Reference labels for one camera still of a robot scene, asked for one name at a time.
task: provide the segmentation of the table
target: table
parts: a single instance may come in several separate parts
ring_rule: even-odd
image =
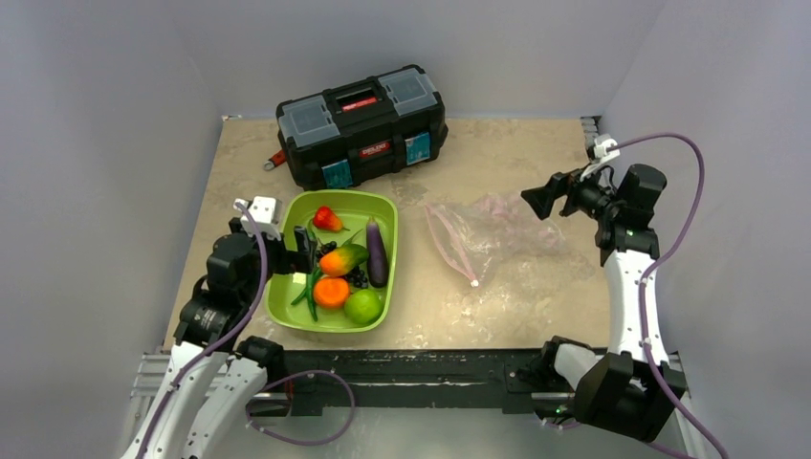
[[[287,349],[448,349],[539,347],[553,335],[605,346],[608,290],[594,246],[596,223],[557,216],[565,248],[516,257],[474,288],[448,266],[428,235],[425,204],[471,203],[487,192],[541,186],[587,159],[578,120],[448,120],[439,159],[359,186],[390,198],[400,212],[400,250],[388,316],[374,330],[331,335],[291,330],[260,307],[241,338],[272,339]],[[206,272],[211,245],[229,232],[235,198],[272,196],[289,203],[302,190],[287,165],[265,171],[278,151],[274,120],[227,120],[186,259],[164,347],[180,309]]]

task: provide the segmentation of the toolbox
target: toolbox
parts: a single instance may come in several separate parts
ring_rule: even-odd
[[[445,105],[417,65],[276,107],[296,184],[347,188],[433,161],[448,136]]]

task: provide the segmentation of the transparent plastic bag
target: transparent plastic bag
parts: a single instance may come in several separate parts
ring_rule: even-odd
[[[427,204],[426,215],[437,250],[473,287],[506,259],[542,256],[563,247],[558,226],[538,220],[518,192],[487,194],[469,206]]]

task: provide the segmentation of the bunch of grapes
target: bunch of grapes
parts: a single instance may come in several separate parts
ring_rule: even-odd
[[[318,252],[316,253],[316,260],[321,261],[321,258],[323,258],[324,255],[326,255],[330,251],[333,251],[333,250],[335,250],[337,248],[338,248],[338,243],[335,242],[335,241],[328,242],[326,244],[321,245],[321,247],[318,248]]]
[[[369,278],[366,277],[366,272],[360,266],[356,266],[354,270],[343,277],[351,285],[359,289],[369,288]]]

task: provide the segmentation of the green lime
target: green lime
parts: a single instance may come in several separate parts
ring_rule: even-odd
[[[358,325],[374,322],[383,313],[383,302],[378,294],[368,289],[358,290],[343,304],[343,311]]]

